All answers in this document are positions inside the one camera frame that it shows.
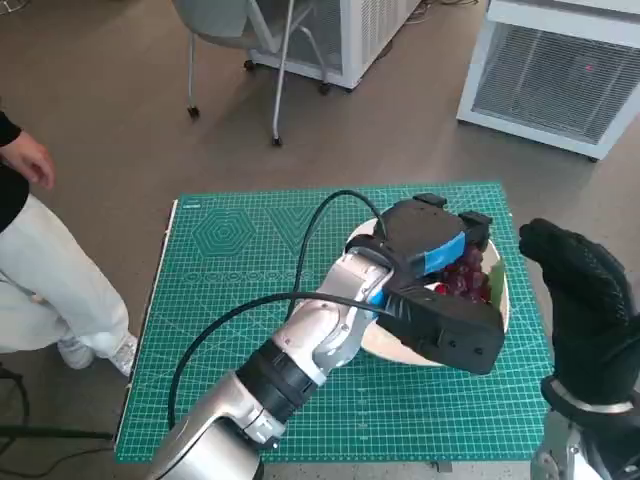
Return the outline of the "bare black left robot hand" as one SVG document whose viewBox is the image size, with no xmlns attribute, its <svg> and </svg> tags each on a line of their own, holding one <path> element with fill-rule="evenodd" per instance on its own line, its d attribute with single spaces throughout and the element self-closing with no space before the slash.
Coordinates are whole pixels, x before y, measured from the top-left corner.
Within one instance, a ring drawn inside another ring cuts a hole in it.
<svg viewBox="0 0 640 480">
<path fill-rule="evenodd" d="M 432 193 L 396 202 L 376 222 L 373 235 L 417 277 L 440 272 L 474 248 L 486 250 L 493 219 L 473 210 L 453 214 Z"/>
</svg>

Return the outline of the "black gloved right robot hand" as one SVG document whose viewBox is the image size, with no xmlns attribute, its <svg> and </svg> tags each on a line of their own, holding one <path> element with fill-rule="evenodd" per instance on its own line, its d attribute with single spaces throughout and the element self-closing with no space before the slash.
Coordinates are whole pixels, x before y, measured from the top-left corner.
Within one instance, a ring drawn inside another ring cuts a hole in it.
<svg viewBox="0 0 640 480">
<path fill-rule="evenodd" d="M 639 311 L 622 264 L 602 245 L 536 218 L 519 229 L 552 301 L 554 377 L 577 400 L 631 400 L 639 376 Z"/>
</svg>

